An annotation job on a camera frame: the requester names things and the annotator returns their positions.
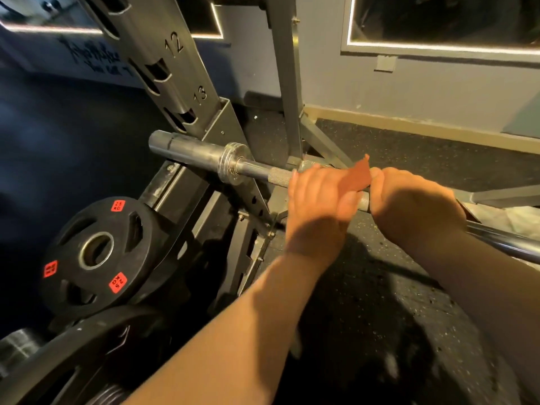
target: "person's right hand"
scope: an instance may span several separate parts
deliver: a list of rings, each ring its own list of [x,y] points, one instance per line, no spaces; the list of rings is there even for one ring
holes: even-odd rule
[[[465,231],[465,212],[452,190],[392,167],[374,167],[371,174],[373,219],[384,237],[409,255]]]

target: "red label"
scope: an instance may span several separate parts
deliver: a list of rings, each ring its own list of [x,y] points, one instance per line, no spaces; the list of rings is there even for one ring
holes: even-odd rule
[[[111,287],[111,290],[113,293],[117,293],[120,290],[122,290],[122,287],[124,287],[127,284],[127,279],[124,275],[124,273],[119,272],[116,276],[114,276],[114,279],[109,283],[109,287]]]
[[[121,212],[125,204],[126,204],[125,200],[115,200],[114,203],[112,204],[111,211]]]
[[[50,263],[47,263],[45,265],[45,269],[43,270],[43,278],[50,277],[54,273],[56,273],[58,269],[58,260],[51,261]]]

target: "yellow baseboard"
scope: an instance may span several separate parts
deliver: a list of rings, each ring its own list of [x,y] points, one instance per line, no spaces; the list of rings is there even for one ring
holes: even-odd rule
[[[421,122],[403,118],[389,118],[386,116],[342,111],[341,109],[324,108],[313,105],[306,105],[304,107],[304,112],[311,120],[316,120],[317,118],[330,119],[377,129],[415,133],[417,135],[433,136],[434,138],[457,140],[460,142],[475,143],[477,145],[540,154],[540,139],[527,138],[524,136],[485,132],[474,129],[462,129],[439,123]]]

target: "weight plate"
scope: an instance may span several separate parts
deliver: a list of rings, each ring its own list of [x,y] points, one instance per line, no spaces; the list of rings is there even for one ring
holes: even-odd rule
[[[110,308],[60,334],[0,381],[0,405],[83,405],[115,385],[131,392],[162,364],[168,341],[156,310]]]
[[[163,240],[154,211],[110,197],[80,211],[45,255],[41,294],[65,319],[81,319],[127,301],[148,276]]]

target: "gray wall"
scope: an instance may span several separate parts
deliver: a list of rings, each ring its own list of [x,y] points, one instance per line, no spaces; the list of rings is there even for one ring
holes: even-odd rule
[[[218,11],[231,46],[212,49],[229,61],[238,96],[279,95],[265,13],[256,7]],[[538,69],[399,59],[394,73],[374,72],[375,57],[340,54],[345,0],[297,0],[297,11],[306,104],[490,132],[538,129]],[[224,83],[206,52],[201,55],[220,89]]]

